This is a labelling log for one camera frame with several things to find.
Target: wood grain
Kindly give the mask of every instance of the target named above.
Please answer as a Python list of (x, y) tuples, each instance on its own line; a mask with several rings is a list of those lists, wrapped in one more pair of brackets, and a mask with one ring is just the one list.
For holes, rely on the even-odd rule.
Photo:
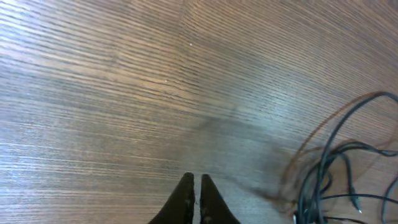
[[(398, 93), (397, 20), (393, 1), (0, 0), (0, 223), (147, 223), (187, 171), (242, 223), (291, 223), (264, 196), (329, 115)], [(396, 137), (396, 111), (371, 103), (338, 141)], [(396, 174), (351, 157), (358, 192)], [(331, 212), (378, 223), (361, 203)]]

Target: cord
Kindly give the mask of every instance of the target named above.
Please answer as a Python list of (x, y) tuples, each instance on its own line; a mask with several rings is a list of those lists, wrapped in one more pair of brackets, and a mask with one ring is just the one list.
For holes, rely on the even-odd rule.
[[(370, 101), (375, 100), (376, 98), (379, 98), (381, 96), (387, 96), (387, 97), (393, 99), (396, 103), (398, 103), (398, 96), (395, 96), (392, 93), (388, 93), (388, 92), (375, 93), (372, 96), (365, 98), (363, 101), (359, 102), (357, 105), (354, 105), (342, 117), (340, 122), (337, 124), (336, 128), (330, 134), (330, 137), (328, 138), (328, 140), (325, 144), (325, 147), (323, 149), (320, 161), (310, 169), (307, 176), (304, 178), (302, 186), (300, 188), (300, 192), (299, 192), (298, 200), (297, 200), (297, 212), (296, 212), (297, 224), (308, 224), (308, 223), (313, 223), (313, 222), (316, 222), (319, 224), (325, 224), (325, 222), (327, 222), (327, 220), (346, 220), (346, 221), (351, 221), (351, 222), (356, 222), (356, 223), (364, 223), (362, 221), (352, 220), (349, 218), (324, 217), (322, 214), (321, 200), (326, 200), (329, 198), (337, 198), (337, 197), (349, 197), (351, 200), (351, 203), (354, 205), (354, 207), (359, 212), (361, 212), (361, 207), (359, 205), (359, 199), (358, 199), (359, 197), (372, 197), (372, 198), (381, 199), (383, 201), (382, 210), (381, 210), (381, 217), (382, 217), (381, 219), (382, 219), (383, 224), (386, 224), (386, 221), (384, 218), (386, 202), (389, 201), (389, 202), (398, 204), (398, 201), (388, 198), (388, 196), (392, 192), (392, 189), (398, 183), (398, 177), (389, 186), (388, 190), (386, 191), (385, 197), (378, 196), (378, 195), (356, 194), (355, 188), (353, 186), (351, 163), (349, 161), (348, 156), (345, 154), (345, 152), (350, 151), (350, 150), (365, 150), (365, 151), (369, 151), (369, 152), (375, 152), (375, 153), (378, 153), (378, 154), (380, 154), (382, 156), (386, 156), (386, 157), (398, 156), (398, 152), (388, 151), (388, 150), (379, 150), (373, 146), (370, 146), (369, 144), (359, 142), (359, 141), (348, 142), (346, 144), (342, 144), (342, 145), (338, 146), (334, 150), (331, 150), (331, 145), (333, 144), (333, 141), (335, 140), (336, 135), (338, 134), (341, 127), (345, 124), (347, 119), (352, 114), (354, 114), (357, 110), (362, 108), (364, 105), (366, 105)], [(328, 171), (328, 169), (337, 157), (342, 158), (346, 165), (347, 178), (348, 178), (348, 194), (322, 197), (322, 195), (331, 187), (331, 185), (333, 183), (333, 178), (332, 178), (330, 172)], [(311, 175), (314, 173), (316, 173), (316, 183), (315, 183), (314, 190), (311, 193), (311, 197), (308, 197), (309, 187), (310, 187), (308, 184), (309, 183), (308, 180), (310, 179)], [(327, 183), (326, 187), (321, 189), (321, 185), (323, 183), (323, 179), (325, 178), (325, 175), (328, 176), (328, 183)]]

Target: wooden floor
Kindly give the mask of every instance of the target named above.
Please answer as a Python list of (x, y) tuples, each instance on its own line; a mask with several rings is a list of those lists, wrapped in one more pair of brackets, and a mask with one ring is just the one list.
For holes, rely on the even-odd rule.
[[(0, 223), (147, 223), (187, 171), (242, 223), (292, 223), (272, 197), (296, 197), (296, 152), (398, 93), (398, 5), (327, 2), (0, 0)], [(371, 103), (336, 143), (394, 139), (397, 111)], [(350, 156), (357, 192), (383, 194), (398, 160)], [(329, 211), (379, 223), (361, 203)]]

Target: brown wood grain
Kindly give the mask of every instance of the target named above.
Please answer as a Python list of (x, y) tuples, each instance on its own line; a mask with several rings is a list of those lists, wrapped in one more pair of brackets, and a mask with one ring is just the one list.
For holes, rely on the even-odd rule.
[[(327, 117), (398, 93), (397, 21), (394, 1), (0, 0), (0, 223), (147, 223), (188, 171), (242, 223), (291, 223), (266, 195)], [(396, 137), (397, 109), (371, 103), (337, 142)], [(350, 156), (357, 192), (396, 175), (396, 159)], [(361, 203), (330, 211), (379, 223)]]

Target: wire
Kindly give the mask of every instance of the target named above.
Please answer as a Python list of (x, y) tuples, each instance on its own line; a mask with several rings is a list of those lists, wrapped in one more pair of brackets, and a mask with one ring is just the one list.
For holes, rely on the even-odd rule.
[[(379, 98), (381, 96), (387, 96), (387, 97), (393, 99), (396, 103), (398, 103), (398, 96), (395, 96), (392, 93), (388, 93), (388, 92), (375, 93), (372, 96), (362, 100), (357, 105), (354, 105), (342, 117), (340, 122), (337, 124), (336, 128), (330, 134), (330, 137), (328, 138), (328, 140), (325, 144), (325, 147), (323, 149), (320, 161), (310, 169), (307, 176), (304, 178), (302, 186), (300, 188), (300, 192), (299, 192), (298, 200), (297, 200), (297, 213), (296, 213), (297, 214), (296, 221), (298, 224), (308, 224), (308, 223), (313, 223), (313, 222), (316, 222), (319, 224), (324, 224), (325, 221), (327, 221), (328, 219), (346, 220), (346, 221), (352, 221), (352, 222), (356, 222), (356, 223), (364, 223), (362, 221), (352, 220), (349, 218), (324, 217), (322, 214), (321, 200), (326, 200), (329, 198), (337, 198), (337, 197), (349, 197), (351, 199), (352, 204), (354, 205), (354, 207), (356, 207), (356, 209), (359, 212), (361, 212), (361, 207), (359, 205), (358, 197), (372, 197), (372, 198), (378, 198), (378, 199), (383, 200), (381, 217), (382, 217), (383, 224), (386, 224), (385, 218), (384, 218), (386, 202), (389, 201), (389, 202), (393, 202), (393, 203), (398, 203), (398, 201), (388, 198), (388, 196), (392, 192), (392, 189), (398, 183), (398, 177), (389, 186), (388, 190), (386, 191), (385, 197), (378, 196), (378, 195), (356, 194), (354, 186), (353, 186), (351, 163), (349, 161), (348, 156), (345, 154), (345, 152), (350, 151), (350, 150), (365, 150), (365, 151), (369, 151), (369, 152), (375, 152), (375, 153), (378, 153), (378, 154), (380, 154), (382, 156), (386, 156), (386, 157), (398, 156), (398, 152), (388, 151), (388, 150), (379, 150), (373, 146), (370, 146), (369, 144), (359, 142), (359, 141), (348, 142), (346, 144), (342, 144), (342, 145), (338, 146), (334, 150), (331, 150), (331, 145), (333, 144), (333, 141), (335, 140), (336, 135), (338, 134), (341, 127), (345, 124), (347, 119), (352, 114), (354, 114), (357, 110), (362, 108), (364, 105), (366, 105), (370, 101), (375, 100), (376, 98)], [(348, 178), (348, 194), (322, 197), (322, 195), (331, 187), (331, 185), (333, 183), (333, 178), (332, 178), (330, 172), (328, 171), (328, 169), (337, 157), (340, 157), (345, 161), (347, 178)], [(313, 173), (315, 173), (315, 171), (316, 171), (315, 187), (311, 193), (311, 197), (308, 197), (309, 196), (309, 187), (310, 187), (309, 179), (310, 179), (311, 175)], [(328, 176), (328, 183), (327, 183), (326, 187), (321, 189), (321, 185), (323, 183), (323, 179), (325, 178), (325, 175)]]

